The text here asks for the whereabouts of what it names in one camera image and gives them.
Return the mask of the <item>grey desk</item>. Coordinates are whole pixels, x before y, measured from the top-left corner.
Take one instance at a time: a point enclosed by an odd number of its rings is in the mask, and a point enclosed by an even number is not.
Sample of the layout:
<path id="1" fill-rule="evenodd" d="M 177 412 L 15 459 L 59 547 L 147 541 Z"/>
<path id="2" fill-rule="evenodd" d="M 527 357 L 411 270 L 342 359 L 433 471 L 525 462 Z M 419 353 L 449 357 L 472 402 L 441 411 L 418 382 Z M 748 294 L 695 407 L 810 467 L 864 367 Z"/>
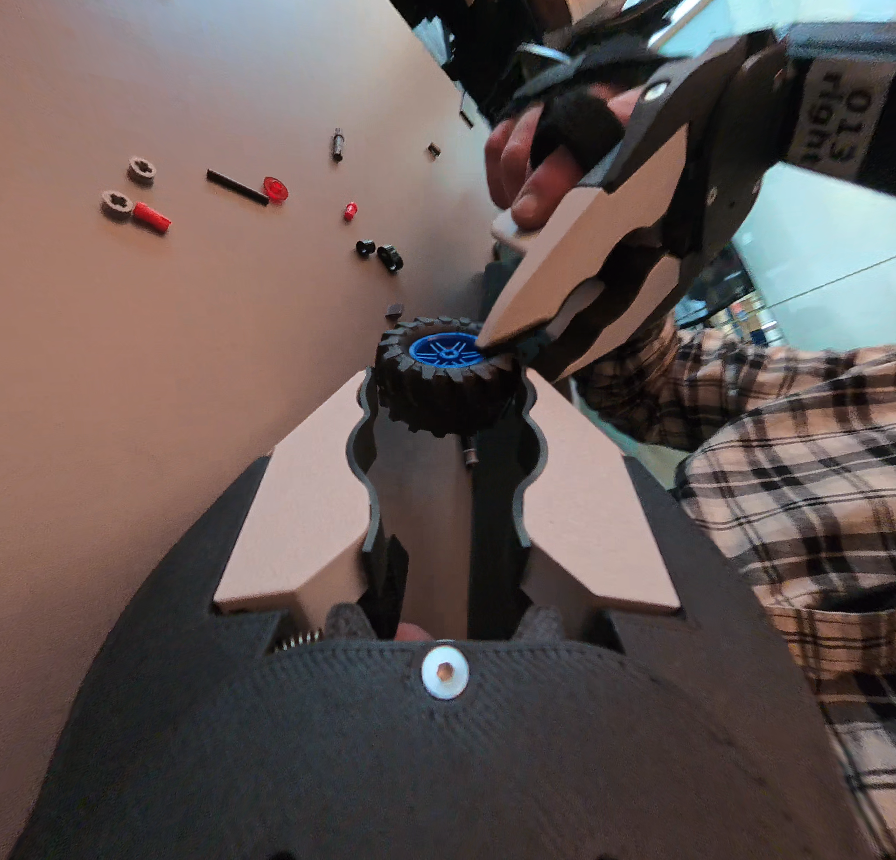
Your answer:
<path id="1" fill-rule="evenodd" d="M 148 573 L 369 364 L 389 304 L 476 314 L 496 210 L 485 125 L 388 0 L 1 1 L 6 858 Z M 104 190 L 168 232 L 107 218 Z"/>

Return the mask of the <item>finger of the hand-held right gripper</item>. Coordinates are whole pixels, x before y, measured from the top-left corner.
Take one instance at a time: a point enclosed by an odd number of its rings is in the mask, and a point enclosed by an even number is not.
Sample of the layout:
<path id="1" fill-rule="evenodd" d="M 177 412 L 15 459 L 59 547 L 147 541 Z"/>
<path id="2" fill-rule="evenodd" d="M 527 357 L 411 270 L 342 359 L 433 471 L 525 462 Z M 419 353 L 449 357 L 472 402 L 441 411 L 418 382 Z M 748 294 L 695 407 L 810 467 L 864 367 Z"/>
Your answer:
<path id="1" fill-rule="evenodd" d="M 630 339 L 678 290 L 681 261 L 659 247 L 624 243 L 577 287 L 546 328 L 541 376 L 557 381 Z"/>
<path id="2" fill-rule="evenodd" d="M 601 289 L 589 288 L 581 296 L 610 298 L 609 274 L 602 274 L 607 259 L 627 235 L 665 216 L 686 165 L 687 135 L 688 126 L 681 126 L 613 193 L 576 186 L 540 230 L 521 231 L 509 211 L 496 218 L 492 236 L 523 259 L 480 330 L 481 347 L 505 344 L 545 324 L 559 347 L 560 337 L 573 334 L 574 314 L 563 307 L 582 283 L 601 279 Z"/>

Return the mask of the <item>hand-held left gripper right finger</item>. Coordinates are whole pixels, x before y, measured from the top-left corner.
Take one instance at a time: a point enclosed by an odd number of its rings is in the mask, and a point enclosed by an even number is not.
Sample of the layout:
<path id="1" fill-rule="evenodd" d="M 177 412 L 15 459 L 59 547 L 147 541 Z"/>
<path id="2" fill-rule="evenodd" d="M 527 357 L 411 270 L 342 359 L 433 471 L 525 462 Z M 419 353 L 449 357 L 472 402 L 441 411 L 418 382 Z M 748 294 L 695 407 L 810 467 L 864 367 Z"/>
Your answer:
<path id="1" fill-rule="evenodd" d="M 558 611 L 568 637 L 603 611 L 680 612 L 626 456 L 538 373 L 524 383 L 537 457 L 519 501 L 523 592 Z"/>

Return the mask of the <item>blue toy wheel rim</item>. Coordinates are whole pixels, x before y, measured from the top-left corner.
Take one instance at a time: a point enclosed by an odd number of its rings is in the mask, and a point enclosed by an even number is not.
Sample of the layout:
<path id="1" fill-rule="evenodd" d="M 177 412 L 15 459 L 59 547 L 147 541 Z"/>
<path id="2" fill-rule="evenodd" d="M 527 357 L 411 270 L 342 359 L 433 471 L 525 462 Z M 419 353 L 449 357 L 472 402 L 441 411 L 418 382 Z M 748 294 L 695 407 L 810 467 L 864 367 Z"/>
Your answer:
<path id="1" fill-rule="evenodd" d="M 409 346 L 408 354 L 414 361 L 445 371 L 458 371 L 486 361 L 476 345 L 476 337 L 462 331 L 420 337 Z"/>

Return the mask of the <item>black toy tire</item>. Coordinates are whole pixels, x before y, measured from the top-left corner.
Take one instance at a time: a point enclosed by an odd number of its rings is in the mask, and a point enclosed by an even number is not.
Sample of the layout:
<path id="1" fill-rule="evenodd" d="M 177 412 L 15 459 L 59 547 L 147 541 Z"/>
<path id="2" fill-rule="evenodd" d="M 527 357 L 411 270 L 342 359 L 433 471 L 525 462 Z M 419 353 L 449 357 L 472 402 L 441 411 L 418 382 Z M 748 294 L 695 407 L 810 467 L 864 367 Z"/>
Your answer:
<path id="1" fill-rule="evenodd" d="M 467 317 L 415 317 L 383 333 L 376 348 L 375 380 L 380 405 L 391 420 L 438 438 L 475 435 L 497 422 L 521 380 L 521 364 L 512 354 L 484 352 L 476 343 L 486 361 L 458 371 L 423 365 L 408 354 L 420 337 L 462 331 L 477 339 L 480 328 Z"/>

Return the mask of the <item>person's right hand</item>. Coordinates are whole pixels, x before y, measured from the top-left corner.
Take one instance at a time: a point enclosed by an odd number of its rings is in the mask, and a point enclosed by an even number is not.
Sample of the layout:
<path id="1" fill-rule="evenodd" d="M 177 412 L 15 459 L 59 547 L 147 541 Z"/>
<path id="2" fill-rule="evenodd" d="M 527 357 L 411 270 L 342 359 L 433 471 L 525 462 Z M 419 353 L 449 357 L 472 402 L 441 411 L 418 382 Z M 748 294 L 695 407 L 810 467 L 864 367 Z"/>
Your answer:
<path id="1" fill-rule="evenodd" d="M 564 147 L 554 150 L 540 166 L 532 166 L 532 143 L 542 112 L 543 104 L 533 104 L 520 115 L 502 120 L 485 145 L 489 195 L 499 209 L 511 211 L 522 231 L 542 228 L 584 174 Z"/>

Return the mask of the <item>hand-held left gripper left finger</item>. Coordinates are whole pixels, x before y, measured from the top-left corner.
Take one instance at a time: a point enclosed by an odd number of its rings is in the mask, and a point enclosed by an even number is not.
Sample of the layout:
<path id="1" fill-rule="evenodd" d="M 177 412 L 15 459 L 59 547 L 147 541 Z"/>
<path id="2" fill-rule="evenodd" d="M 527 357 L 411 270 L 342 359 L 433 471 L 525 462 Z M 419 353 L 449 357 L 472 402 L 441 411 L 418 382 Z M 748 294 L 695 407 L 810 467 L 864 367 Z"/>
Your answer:
<path id="1" fill-rule="evenodd" d="M 322 629 L 332 606 L 360 604 L 394 637 L 409 556 L 386 537 L 375 486 L 378 395 L 352 376 L 273 450 L 214 595 L 223 613 L 286 610 Z"/>

